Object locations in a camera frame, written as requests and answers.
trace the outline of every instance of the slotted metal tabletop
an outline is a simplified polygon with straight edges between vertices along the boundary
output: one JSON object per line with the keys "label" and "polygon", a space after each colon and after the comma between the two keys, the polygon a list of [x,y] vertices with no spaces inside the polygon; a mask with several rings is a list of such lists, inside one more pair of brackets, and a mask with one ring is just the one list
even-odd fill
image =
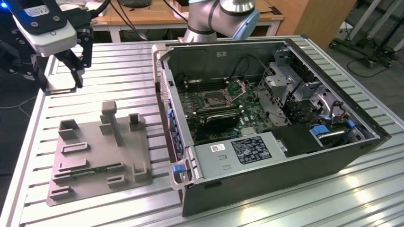
{"label": "slotted metal tabletop", "polygon": [[[158,42],[97,44],[94,65],[83,76],[83,89],[51,96],[39,93],[0,226],[402,225],[403,121],[310,39],[301,36],[282,38],[286,37],[293,38],[393,135],[375,152],[361,157],[335,175],[183,218],[179,193],[170,186],[170,160],[154,89],[151,47]],[[70,70],[51,57],[47,73],[63,74]],[[118,117],[141,113],[146,118],[154,183],[50,207],[46,199],[59,122],[71,118],[78,123],[95,121],[101,115],[101,103],[107,100],[117,100]]]}

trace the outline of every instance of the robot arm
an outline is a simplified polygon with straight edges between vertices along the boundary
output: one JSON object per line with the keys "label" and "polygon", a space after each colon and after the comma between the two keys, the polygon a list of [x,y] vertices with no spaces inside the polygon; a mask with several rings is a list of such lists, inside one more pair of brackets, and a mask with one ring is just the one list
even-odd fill
{"label": "robot arm", "polygon": [[217,32],[235,40],[247,39],[261,13],[255,0],[190,0],[189,29],[185,42],[214,42]]}
{"label": "robot arm", "polygon": [[[39,56],[57,58],[71,69],[77,87],[83,87],[85,68],[91,67],[94,31],[93,19],[109,6],[106,0],[97,10],[71,9],[62,11],[55,0],[3,0],[0,11],[0,44],[18,50],[14,56],[5,45],[0,46],[0,68],[11,73],[21,72],[41,83],[46,91],[49,80],[37,64]],[[83,47],[78,57],[71,51],[77,45]]]}

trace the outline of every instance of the wooden cabinet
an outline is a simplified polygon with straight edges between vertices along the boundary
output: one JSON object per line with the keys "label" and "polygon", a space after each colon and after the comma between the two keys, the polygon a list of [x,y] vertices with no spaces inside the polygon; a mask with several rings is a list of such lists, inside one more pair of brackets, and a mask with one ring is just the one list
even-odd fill
{"label": "wooden cabinet", "polygon": [[286,19],[277,35],[307,35],[327,49],[357,0],[269,0]]}

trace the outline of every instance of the blue latch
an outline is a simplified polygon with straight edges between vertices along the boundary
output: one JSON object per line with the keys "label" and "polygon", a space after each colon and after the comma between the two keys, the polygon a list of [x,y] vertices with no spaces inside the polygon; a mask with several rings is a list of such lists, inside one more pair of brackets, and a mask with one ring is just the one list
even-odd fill
{"label": "blue latch", "polygon": [[329,133],[330,132],[330,129],[327,128],[326,125],[317,125],[314,128],[313,128],[313,132],[317,136],[325,134],[325,133]]}
{"label": "blue latch", "polygon": [[347,124],[349,124],[350,128],[355,127],[355,122],[353,120],[349,120]]}
{"label": "blue latch", "polygon": [[175,174],[185,173],[186,171],[187,171],[186,165],[175,165],[175,166],[173,166],[173,172]]}

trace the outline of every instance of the barcode sticker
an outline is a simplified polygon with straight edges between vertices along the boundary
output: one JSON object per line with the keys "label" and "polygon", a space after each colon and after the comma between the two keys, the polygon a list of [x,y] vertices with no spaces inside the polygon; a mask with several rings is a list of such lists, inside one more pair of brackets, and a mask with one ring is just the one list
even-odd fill
{"label": "barcode sticker", "polygon": [[226,145],[225,144],[217,144],[211,146],[213,152],[226,150]]}

